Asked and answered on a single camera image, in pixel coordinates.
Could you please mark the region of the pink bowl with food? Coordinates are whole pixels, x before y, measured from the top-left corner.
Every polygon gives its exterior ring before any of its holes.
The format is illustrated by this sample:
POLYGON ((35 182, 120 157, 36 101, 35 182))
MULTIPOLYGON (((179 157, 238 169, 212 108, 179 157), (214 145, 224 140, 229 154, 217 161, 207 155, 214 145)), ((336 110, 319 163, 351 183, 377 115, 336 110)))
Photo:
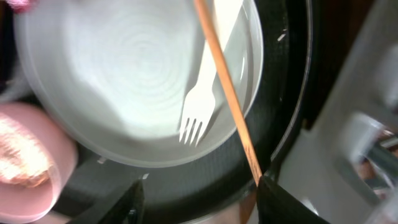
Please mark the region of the pink bowl with food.
POLYGON ((1 223, 30 223, 56 204, 78 162, 76 143, 43 110, 1 104, 1 223))

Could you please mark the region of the white plastic fork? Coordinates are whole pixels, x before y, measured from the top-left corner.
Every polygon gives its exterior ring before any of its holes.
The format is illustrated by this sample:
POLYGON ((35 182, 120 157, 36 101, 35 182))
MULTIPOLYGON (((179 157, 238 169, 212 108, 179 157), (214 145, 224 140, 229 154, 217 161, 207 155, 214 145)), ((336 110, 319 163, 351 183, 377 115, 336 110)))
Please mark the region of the white plastic fork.
POLYGON ((195 9, 205 36, 197 82, 186 94, 179 129, 179 141, 197 145, 215 110, 213 82, 220 71, 226 73, 223 51, 229 41, 243 0, 215 0, 212 8, 204 0, 195 0, 195 9))

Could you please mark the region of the red snack wrapper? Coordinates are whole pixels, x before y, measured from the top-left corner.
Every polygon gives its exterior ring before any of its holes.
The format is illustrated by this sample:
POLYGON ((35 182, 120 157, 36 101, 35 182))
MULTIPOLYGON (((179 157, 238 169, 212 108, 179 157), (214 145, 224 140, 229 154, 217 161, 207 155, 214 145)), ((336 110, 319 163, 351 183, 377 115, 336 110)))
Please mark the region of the red snack wrapper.
POLYGON ((38 0, 4 0, 16 13, 26 12, 34 7, 38 0))

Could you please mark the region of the wooden chopstick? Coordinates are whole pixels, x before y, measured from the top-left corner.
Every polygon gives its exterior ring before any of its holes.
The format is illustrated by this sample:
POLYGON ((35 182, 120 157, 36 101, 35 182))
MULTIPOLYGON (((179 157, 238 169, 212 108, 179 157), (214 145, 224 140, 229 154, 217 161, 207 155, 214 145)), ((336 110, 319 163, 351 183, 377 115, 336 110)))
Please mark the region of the wooden chopstick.
POLYGON ((231 81, 228 66, 226 64, 226 60, 220 46, 220 42, 218 40, 212 18, 208 10, 208 6, 204 0, 194 0, 194 3, 201 23, 201 27, 203 29, 203 33, 208 42, 213 56, 213 60, 216 65, 216 70, 218 72, 224 94, 226 96, 231 114, 237 127, 237 131, 243 145, 246 159, 250 166, 250 170, 252 172, 255 184, 256 186, 258 186, 260 178, 262 177, 262 171, 257 160, 256 152, 251 141, 243 112, 240 109, 238 97, 234 90, 233 82, 231 81))

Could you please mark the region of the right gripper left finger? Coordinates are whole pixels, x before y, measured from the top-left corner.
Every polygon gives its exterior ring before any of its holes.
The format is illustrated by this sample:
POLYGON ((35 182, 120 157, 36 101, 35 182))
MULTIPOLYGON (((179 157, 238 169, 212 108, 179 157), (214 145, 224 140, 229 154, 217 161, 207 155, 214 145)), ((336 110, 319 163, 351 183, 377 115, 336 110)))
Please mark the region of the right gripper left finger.
POLYGON ((144 186, 141 179, 122 185, 67 224, 141 224, 144 216, 144 186))

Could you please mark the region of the round black serving tray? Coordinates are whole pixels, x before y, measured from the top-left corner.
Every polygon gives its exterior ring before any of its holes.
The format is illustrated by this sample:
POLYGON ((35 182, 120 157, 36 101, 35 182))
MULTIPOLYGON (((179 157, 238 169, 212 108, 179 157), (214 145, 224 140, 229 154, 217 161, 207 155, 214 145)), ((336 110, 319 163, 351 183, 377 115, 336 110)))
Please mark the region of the round black serving tray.
MULTIPOLYGON (((297 113, 308 76, 307 16, 311 9, 308 1, 244 1, 224 50, 263 170, 300 121, 297 113)), ((172 167, 130 166, 82 145, 45 109, 29 84, 14 32, 14 18, 22 13, 1 2, 1 101, 40 108, 76 143, 77 165, 53 211, 75 218, 118 187, 141 179, 142 222, 185 223, 219 212, 254 188, 236 130, 209 154, 172 167)))

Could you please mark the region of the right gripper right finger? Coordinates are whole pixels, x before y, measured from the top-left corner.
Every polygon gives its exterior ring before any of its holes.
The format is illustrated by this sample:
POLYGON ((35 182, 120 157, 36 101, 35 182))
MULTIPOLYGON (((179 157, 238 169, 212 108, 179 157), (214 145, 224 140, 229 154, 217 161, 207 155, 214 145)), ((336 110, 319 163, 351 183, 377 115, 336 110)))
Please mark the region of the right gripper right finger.
POLYGON ((267 176, 259 179, 257 210, 260 224, 328 224, 267 176))

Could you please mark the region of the grey dishwasher rack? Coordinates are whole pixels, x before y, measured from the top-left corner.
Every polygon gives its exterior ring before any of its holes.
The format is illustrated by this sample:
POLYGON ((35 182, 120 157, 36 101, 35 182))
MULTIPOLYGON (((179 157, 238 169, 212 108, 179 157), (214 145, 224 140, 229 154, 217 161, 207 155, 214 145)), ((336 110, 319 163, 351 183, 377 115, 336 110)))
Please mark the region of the grey dishwasher rack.
POLYGON ((330 223, 396 223, 397 2, 376 1, 331 95, 282 163, 278 183, 330 223))

